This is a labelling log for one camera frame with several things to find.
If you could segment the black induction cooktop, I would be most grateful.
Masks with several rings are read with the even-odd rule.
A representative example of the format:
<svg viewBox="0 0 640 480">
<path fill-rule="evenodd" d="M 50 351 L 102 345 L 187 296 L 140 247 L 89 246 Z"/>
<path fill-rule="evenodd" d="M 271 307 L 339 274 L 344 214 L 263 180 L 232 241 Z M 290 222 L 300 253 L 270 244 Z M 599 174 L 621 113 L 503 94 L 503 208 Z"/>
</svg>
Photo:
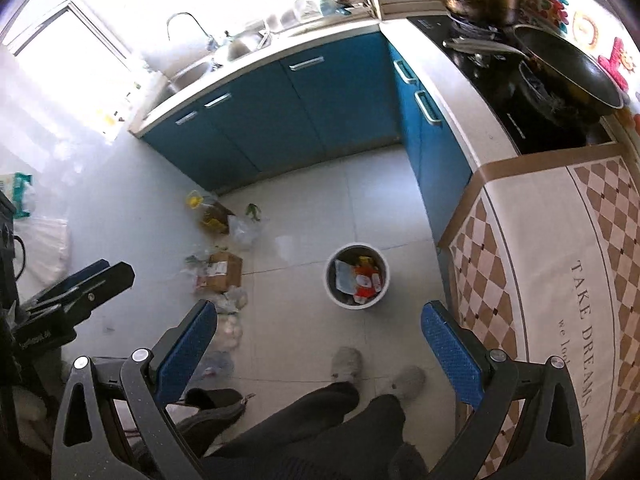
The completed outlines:
<svg viewBox="0 0 640 480">
<path fill-rule="evenodd" d="M 461 53 L 444 46 L 446 40 L 462 38 L 510 44 L 512 40 L 503 30 L 477 26 L 449 15 L 416 16 L 410 22 L 469 79 L 506 129 L 518 154 L 612 141 L 600 118 L 562 96 L 559 86 L 532 61 L 515 54 Z"/>
</svg>

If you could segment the yellow capped oil bottle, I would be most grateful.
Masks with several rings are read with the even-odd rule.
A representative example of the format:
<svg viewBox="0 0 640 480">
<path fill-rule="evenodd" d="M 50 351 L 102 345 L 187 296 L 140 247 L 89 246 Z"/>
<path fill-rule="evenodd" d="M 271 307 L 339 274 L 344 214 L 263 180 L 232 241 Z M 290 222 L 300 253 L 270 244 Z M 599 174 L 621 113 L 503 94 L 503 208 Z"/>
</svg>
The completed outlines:
<svg viewBox="0 0 640 480">
<path fill-rule="evenodd" d="M 186 206 L 195 214 L 201 226 L 217 234 L 230 232 L 229 218 L 234 213 L 224 206 L 216 196 L 192 191 L 186 196 Z"/>
</svg>

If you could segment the white trash bin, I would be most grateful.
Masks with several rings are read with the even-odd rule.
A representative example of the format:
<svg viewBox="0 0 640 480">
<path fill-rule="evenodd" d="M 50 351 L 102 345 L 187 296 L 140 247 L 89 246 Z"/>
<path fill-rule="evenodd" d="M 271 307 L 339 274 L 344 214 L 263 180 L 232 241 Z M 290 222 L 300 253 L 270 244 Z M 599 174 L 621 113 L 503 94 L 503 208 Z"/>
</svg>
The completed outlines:
<svg viewBox="0 0 640 480">
<path fill-rule="evenodd" d="M 390 287 L 390 267 L 373 246 L 352 243 L 326 260 L 322 282 L 329 300 L 346 310 L 366 310 L 378 304 Z"/>
</svg>

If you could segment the colourful wall stickers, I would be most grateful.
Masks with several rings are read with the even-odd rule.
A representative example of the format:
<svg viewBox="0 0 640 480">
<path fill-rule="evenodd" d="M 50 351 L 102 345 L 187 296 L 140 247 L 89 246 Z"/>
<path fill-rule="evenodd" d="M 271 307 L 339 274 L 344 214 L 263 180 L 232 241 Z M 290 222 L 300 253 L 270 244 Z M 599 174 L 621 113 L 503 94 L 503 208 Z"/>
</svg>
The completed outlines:
<svg viewBox="0 0 640 480">
<path fill-rule="evenodd" d="M 590 55 L 620 88 L 623 128 L 639 139 L 639 50 L 622 22 L 596 0 L 524 0 L 526 21 L 546 26 Z"/>
</svg>

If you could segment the checkered beige tablecloth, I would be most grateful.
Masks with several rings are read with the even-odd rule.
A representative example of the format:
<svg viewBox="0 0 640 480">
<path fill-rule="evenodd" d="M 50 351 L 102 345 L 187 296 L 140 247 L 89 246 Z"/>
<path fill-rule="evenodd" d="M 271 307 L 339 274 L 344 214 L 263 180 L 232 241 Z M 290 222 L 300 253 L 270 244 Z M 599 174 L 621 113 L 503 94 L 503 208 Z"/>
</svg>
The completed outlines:
<svg viewBox="0 0 640 480">
<path fill-rule="evenodd" d="M 566 363 L 602 478 L 639 419 L 637 167 L 618 144 L 488 162 L 438 244 L 461 326 L 514 360 Z"/>
</svg>

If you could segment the blue kitchen cabinet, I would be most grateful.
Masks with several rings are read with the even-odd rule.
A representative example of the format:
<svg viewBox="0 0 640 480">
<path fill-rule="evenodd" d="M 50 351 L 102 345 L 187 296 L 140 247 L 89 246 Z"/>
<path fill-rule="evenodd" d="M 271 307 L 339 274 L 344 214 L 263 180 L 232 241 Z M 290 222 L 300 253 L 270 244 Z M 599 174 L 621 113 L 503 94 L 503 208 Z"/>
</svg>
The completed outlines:
<svg viewBox="0 0 640 480">
<path fill-rule="evenodd" d="M 142 139 L 214 192 L 400 142 L 434 238 L 471 175 L 444 114 L 379 32 L 250 70 L 170 113 Z"/>
</svg>

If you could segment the brown cardboard box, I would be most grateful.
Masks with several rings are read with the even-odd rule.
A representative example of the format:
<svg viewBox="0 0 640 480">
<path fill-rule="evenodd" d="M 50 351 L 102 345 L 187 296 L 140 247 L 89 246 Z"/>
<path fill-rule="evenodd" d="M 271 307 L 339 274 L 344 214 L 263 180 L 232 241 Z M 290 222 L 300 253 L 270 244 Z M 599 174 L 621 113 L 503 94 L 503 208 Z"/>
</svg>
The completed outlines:
<svg viewBox="0 0 640 480">
<path fill-rule="evenodd" d="M 196 286 L 210 292 L 228 292 L 232 287 L 240 287 L 243 260 L 232 252 L 215 252 L 210 255 L 198 272 Z"/>
</svg>

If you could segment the steel kitchen sink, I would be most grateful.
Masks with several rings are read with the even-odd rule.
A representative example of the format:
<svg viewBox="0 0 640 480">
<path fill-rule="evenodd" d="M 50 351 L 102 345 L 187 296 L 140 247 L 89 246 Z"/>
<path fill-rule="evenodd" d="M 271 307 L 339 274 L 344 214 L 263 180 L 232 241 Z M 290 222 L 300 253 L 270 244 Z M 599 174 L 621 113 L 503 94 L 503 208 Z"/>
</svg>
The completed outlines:
<svg viewBox="0 0 640 480">
<path fill-rule="evenodd" d="M 238 36 L 227 35 L 226 41 L 211 54 L 176 73 L 168 82 L 167 88 L 171 93 L 185 89 L 203 76 L 265 47 L 270 43 L 270 36 L 270 32 L 265 30 L 250 30 Z"/>
</svg>

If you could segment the red white snack bag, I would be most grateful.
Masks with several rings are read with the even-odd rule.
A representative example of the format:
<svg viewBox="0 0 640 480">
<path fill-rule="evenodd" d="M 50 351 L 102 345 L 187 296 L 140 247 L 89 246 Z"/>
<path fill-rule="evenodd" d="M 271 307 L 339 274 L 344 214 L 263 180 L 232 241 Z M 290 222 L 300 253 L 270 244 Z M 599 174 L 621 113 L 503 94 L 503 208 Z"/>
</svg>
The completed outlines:
<svg viewBox="0 0 640 480">
<path fill-rule="evenodd" d="M 383 280 L 380 268 L 371 257 L 360 256 L 354 270 L 357 282 L 354 301 L 356 304 L 367 304 L 382 292 Z"/>
</svg>

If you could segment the clear plastic bag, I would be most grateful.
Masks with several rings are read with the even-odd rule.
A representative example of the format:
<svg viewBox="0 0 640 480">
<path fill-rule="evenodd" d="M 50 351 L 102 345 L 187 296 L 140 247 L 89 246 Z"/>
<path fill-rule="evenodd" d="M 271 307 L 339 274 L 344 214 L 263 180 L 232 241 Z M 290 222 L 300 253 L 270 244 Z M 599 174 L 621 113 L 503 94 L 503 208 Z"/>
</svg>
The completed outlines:
<svg viewBox="0 0 640 480">
<path fill-rule="evenodd" d="M 250 249 L 262 235 L 265 222 L 259 212 L 251 212 L 248 216 L 230 216 L 229 233 L 233 243 L 242 249 Z"/>
</svg>

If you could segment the black frying pan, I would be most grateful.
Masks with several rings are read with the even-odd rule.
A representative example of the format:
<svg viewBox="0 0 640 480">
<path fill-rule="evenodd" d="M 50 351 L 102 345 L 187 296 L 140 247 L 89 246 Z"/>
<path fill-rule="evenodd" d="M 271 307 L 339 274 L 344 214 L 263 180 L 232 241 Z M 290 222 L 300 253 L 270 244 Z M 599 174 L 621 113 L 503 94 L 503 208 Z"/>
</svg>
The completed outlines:
<svg viewBox="0 0 640 480">
<path fill-rule="evenodd" d="M 533 25 L 514 25 L 511 35 L 517 47 L 469 38 L 446 39 L 442 45 L 469 54 L 518 55 L 553 80 L 563 94 L 599 116 L 612 115 L 624 107 L 623 93 L 614 79 L 574 44 Z"/>
</svg>

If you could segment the chrome faucet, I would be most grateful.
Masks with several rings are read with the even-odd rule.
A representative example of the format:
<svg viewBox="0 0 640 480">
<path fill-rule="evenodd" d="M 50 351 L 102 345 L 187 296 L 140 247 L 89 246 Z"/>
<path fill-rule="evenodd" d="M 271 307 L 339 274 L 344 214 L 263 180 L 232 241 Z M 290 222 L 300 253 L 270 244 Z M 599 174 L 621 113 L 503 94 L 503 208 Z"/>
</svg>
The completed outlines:
<svg viewBox="0 0 640 480">
<path fill-rule="evenodd" d="M 183 46 L 200 46 L 209 52 L 219 48 L 218 41 L 190 12 L 172 14 L 166 21 L 166 36 L 169 42 Z"/>
</svg>

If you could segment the grey left slipper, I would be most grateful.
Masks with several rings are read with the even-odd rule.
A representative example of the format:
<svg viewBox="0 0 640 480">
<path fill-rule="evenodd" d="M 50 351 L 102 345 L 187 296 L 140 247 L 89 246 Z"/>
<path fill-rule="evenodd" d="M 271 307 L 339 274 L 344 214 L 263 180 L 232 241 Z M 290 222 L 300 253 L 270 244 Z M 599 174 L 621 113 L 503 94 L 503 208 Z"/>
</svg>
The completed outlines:
<svg viewBox="0 0 640 480">
<path fill-rule="evenodd" d="M 332 382 L 348 382 L 356 386 L 360 383 L 362 367 L 362 355 L 358 349 L 341 347 L 332 358 Z"/>
</svg>

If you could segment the grey slipper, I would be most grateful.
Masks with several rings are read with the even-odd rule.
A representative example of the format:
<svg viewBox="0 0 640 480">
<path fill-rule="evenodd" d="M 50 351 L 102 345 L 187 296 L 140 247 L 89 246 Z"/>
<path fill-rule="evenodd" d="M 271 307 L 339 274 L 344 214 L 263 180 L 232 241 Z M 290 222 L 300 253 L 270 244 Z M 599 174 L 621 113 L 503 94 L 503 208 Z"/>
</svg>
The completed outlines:
<svg viewBox="0 0 640 480">
<path fill-rule="evenodd" d="M 348 382 L 356 386 L 360 383 L 362 367 L 362 355 L 358 349 L 341 347 L 332 358 L 332 382 Z"/>
<path fill-rule="evenodd" d="M 409 365 L 386 382 L 380 396 L 393 396 L 400 403 L 410 403 L 420 396 L 425 384 L 424 369 L 416 365 Z"/>
</svg>

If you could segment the silver foil sachet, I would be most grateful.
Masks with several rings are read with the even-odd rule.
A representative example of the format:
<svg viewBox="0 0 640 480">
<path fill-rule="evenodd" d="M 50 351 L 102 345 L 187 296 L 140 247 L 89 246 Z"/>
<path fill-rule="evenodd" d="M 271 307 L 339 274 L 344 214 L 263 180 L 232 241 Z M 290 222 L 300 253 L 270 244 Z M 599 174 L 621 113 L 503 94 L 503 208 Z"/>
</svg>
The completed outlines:
<svg viewBox="0 0 640 480">
<path fill-rule="evenodd" d="M 357 282 L 354 267 L 342 260 L 334 261 L 335 288 L 342 294 L 354 296 Z"/>
</svg>

